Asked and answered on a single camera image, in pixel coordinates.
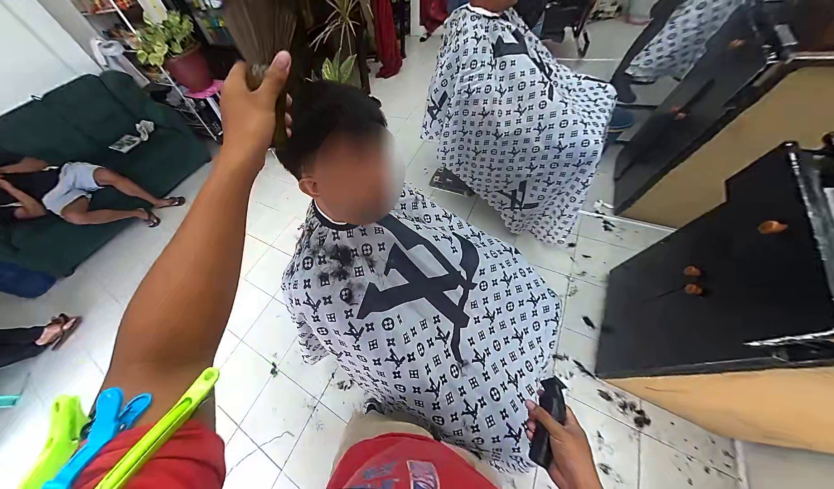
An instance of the red curtain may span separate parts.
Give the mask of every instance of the red curtain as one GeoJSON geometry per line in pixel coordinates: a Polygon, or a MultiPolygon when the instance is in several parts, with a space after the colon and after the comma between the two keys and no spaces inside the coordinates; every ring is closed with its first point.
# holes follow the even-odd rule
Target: red curtain
{"type": "Polygon", "coordinates": [[[390,0],[371,0],[371,13],[374,15],[374,42],[382,64],[378,78],[389,78],[402,68],[402,52],[392,20],[392,3],[390,0]]]}

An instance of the sofa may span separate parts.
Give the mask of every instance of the sofa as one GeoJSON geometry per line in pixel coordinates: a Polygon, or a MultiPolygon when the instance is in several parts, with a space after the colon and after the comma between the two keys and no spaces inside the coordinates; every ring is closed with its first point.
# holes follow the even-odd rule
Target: sofa
{"type": "MultiPolygon", "coordinates": [[[[0,154],[61,165],[83,161],[105,166],[162,197],[211,159],[208,149],[173,109],[150,99],[121,72],[84,75],[0,116],[0,154]],[[109,149],[135,124],[150,120],[150,139],[127,153],[109,149]]],[[[91,210],[149,208],[113,188],[96,193],[91,210]]],[[[72,274],[94,251],[130,225],[71,225],[51,213],[0,225],[0,261],[54,277],[72,274]]]]}

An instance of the cut hair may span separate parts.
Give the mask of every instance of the cut hair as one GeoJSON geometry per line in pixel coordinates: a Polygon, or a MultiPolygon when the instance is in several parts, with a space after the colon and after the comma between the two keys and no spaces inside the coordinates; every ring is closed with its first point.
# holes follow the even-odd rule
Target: cut hair
{"type": "Polygon", "coordinates": [[[362,139],[386,127],[377,99],[352,85],[327,80],[304,83],[293,97],[291,115],[292,135],[277,155],[296,178],[302,178],[302,169],[333,134],[362,139]]]}

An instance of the barber cape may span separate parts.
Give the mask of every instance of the barber cape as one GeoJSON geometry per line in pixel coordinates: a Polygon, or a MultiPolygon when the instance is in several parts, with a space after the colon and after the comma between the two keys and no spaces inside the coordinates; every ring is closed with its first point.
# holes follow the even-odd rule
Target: barber cape
{"type": "Polygon", "coordinates": [[[641,82],[684,77],[706,52],[706,42],[746,0],[685,0],[641,50],[626,73],[641,82]]]}
{"type": "Polygon", "coordinates": [[[525,400],[552,375],[561,304],[520,252],[405,187],[372,225],[312,204],[284,272],[302,358],[498,469],[527,471],[525,400]]]}
{"type": "Polygon", "coordinates": [[[513,232],[561,244],[595,174],[616,90],[557,63],[519,15],[447,20],[423,119],[438,159],[513,232]]]}

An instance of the blue hair clip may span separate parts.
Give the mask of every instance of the blue hair clip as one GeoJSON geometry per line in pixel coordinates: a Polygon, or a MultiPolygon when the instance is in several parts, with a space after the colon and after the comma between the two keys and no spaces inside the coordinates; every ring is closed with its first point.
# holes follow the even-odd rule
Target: blue hair clip
{"type": "Polygon", "coordinates": [[[96,413],[87,442],[73,454],[54,479],[43,484],[43,489],[69,489],[78,474],[96,457],[100,450],[115,436],[132,428],[136,419],[150,406],[151,395],[144,393],[131,399],[121,409],[124,393],[118,387],[111,387],[100,393],[96,399],[96,413]]]}

